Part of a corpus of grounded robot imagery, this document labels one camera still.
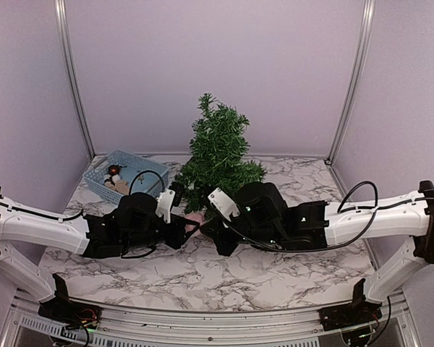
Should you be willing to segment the pink fluffy pompom ornament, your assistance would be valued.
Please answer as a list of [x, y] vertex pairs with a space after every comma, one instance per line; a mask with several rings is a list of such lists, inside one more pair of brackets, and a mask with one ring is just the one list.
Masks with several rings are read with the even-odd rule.
[[[193, 213], [189, 213], [189, 214], [186, 214], [184, 217], [185, 217], [186, 219], [188, 219], [188, 220], [193, 220], [193, 221], [199, 223], [200, 225], [202, 225], [202, 224], [205, 223], [205, 215], [204, 215], [202, 212], [193, 212]], [[194, 227], [195, 227], [194, 225], [190, 225], [190, 224], [188, 224], [188, 225], [185, 226], [185, 231], [186, 231], [186, 232], [189, 232], [189, 231], [191, 231]]]

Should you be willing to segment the small green christmas tree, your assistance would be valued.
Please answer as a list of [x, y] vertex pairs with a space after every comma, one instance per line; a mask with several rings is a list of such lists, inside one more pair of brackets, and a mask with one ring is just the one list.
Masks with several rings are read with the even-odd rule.
[[[210, 93], [198, 99], [200, 118], [192, 124], [191, 158], [179, 169], [174, 180], [183, 184], [184, 212], [204, 212], [201, 194], [206, 188], [220, 188], [230, 197], [245, 184], [262, 181], [266, 170], [260, 163], [246, 160], [250, 144], [244, 137], [249, 119]], [[195, 189], [188, 186], [195, 183]]]

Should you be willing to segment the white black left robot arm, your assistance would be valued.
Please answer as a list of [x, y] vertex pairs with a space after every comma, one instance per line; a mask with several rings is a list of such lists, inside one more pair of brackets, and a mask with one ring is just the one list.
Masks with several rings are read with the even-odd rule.
[[89, 259], [128, 259], [128, 252], [159, 244], [180, 249], [200, 223], [172, 213], [184, 187], [176, 182], [158, 197], [144, 192], [124, 195], [114, 210], [103, 216], [80, 211], [75, 215], [50, 213], [14, 202], [1, 195], [0, 274], [39, 303], [42, 317], [67, 322], [95, 322], [101, 312], [93, 304], [70, 299], [65, 280], [38, 267], [13, 246], [23, 241], [62, 249]]

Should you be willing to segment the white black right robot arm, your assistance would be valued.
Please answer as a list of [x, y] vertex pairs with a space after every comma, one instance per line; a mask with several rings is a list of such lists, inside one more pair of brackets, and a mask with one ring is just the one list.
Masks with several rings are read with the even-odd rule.
[[240, 244], [273, 253], [307, 254], [342, 249], [361, 239], [403, 236], [404, 243], [372, 275], [360, 279], [346, 304], [319, 311], [324, 330], [344, 329], [380, 318], [383, 302], [416, 272], [434, 265], [434, 185], [397, 197], [366, 202], [318, 200], [288, 206], [270, 182], [252, 182], [230, 197], [204, 189], [213, 217], [201, 227], [217, 252], [229, 256]]

